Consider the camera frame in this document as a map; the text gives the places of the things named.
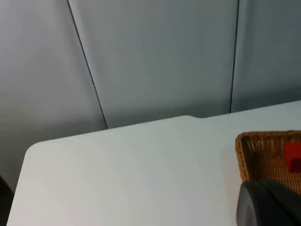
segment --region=tabletop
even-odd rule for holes
[[[290,129],[301,129],[301,101],[37,143],[8,226],[234,226],[236,136]]]

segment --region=wicker basket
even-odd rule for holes
[[[284,162],[287,142],[301,142],[301,131],[240,134],[235,149],[242,180],[275,179],[301,194],[301,173],[288,172]]]

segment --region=gray cabinet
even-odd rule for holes
[[[0,174],[34,143],[105,128],[64,0],[0,2]]]
[[[240,0],[232,111],[301,99],[301,1]]]
[[[228,113],[237,0],[70,0],[109,128]]]

